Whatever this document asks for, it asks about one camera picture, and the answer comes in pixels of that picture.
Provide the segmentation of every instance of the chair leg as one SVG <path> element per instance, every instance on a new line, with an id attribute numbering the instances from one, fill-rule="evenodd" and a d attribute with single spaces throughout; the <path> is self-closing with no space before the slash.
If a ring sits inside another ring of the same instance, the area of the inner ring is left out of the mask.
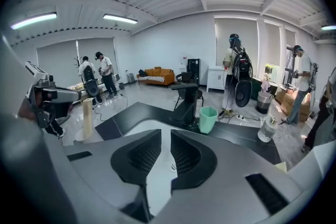
<path id="1" fill-rule="evenodd" d="M 180 97 L 178 97 L 178 99 L 177 99 L 177 102 L 176 102 L 176 105 L 175 105 L 175 107 L 174 107 L 174 110 L 176 109 L 177 104 L 179 103 L 179 100 L 180 100 Z"/>

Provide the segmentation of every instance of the mint green bucket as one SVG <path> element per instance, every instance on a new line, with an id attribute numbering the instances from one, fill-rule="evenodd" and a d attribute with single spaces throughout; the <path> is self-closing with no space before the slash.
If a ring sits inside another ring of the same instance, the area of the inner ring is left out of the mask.
<path id="1" fill-rule="evenodd" d="M 208 134 L 211 132 L 212 128 L 215 125 L 216 119 L 218 117 L 217 109 L 212 108 L 211 106 L 205 106 L 200 109 L 200 117 L 198 128 L 201 133 Z"/>

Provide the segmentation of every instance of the office chair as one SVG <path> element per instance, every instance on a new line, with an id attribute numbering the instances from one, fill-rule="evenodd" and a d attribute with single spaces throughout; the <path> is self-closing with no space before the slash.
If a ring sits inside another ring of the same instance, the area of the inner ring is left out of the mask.
<path id="1" fill-rule="evenodd" d="M 192 73 L 191 72 L 183 72 L 181 74 L 178 74 L 176 76 L 176 84 L 188 84 L 188 83 L 194 83 L 192 80 Z M 177 108 L 177 105 L 179 103 L 179 100 L 184 100 L 185 98 L 185 89 L 179 89 L 178 92 L 178 99 L 176 102 L 176 105 L 174 107 L 174 110 Z M 201 90 L 197 90 L 197 99 L 202 99 L 202 106 L 204 104 L 204 98 L 203 98 L 203 92 Z"/>

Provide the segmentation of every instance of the orange sofa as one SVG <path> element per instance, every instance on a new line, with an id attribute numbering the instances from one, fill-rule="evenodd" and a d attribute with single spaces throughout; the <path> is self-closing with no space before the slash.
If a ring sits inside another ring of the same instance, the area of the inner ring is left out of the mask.
<path id="1" fill-rule="evenodd" d="M 174 83 L 175 75 L 172 69 L 164 69 L 161 67 L 154 67 L 152 69 L 145 69 L 147 77 L 141 77 L 137 74 L 138 82 L 148 84 L 158 84 L 168 86 Z"/>

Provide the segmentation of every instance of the white t-shirt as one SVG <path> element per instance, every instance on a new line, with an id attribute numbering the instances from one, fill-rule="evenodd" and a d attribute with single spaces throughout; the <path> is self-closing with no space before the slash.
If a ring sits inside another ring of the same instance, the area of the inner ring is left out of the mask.
<path id="1" fill-rule="evenodd" d="M 311 66 L 311 61 L 308 55 L 304 52 L 301 59 L 300 59 L 300 64 L 301 64 L 301 71 L 302 72 L 310 72 L 310 66 Z M 298 83 L 298 88 L 300 91 L 308 91 L 309 89 L 309 82 L 310 82 L 310 76 L 304 76 L 299 78 L 299 83 Z"/>
<path id="2" fill-rule="evenodd" d="M 104 58 L 102 60 L 100 60 L 100 67 L 101 67 L 100 72 L 103 73 L 111 65 L 112 65 L 112 62 L 111 62 L 110 58 L 104 56 Z M 113 68 L 110 69 L 106 74 L 104 74 L 104 76 L 107 76 L 107 75 L 111 74 L 111 72 L 113 72 Z"/>
<path id="3" fill-rule="evenodd" d="M 85 81 L 85 77 L 84 77 L 84 69 L 87 67 L 87 66 L 91 66 L 92 68 L 92 72 L 93 73 L 96 73 L 96 69 L 95 69 L 95 66 L 90 63 L 89 61 L 84 61 L 83 63 L 80 64 L 79 68 L 78 68 L 78 76 L 82 77 Z"/>
<path id="4" fill-rule="evenodd" d="M 333 72 L 331 73 L 329 77 L 329 82 L 331 84 L 331 102 L 336 108 L 336 68 L 334 68 Z"/>
<path id="5" fill-rule="evenodd" d="M 234 65 L 237 53 L 235 53 L 231 48 L 228 48 L 225 53 L 224 62 L 230 62 L 230 66 L 227 68 L 227 75 L 232 75 L 232 67 Z"/>

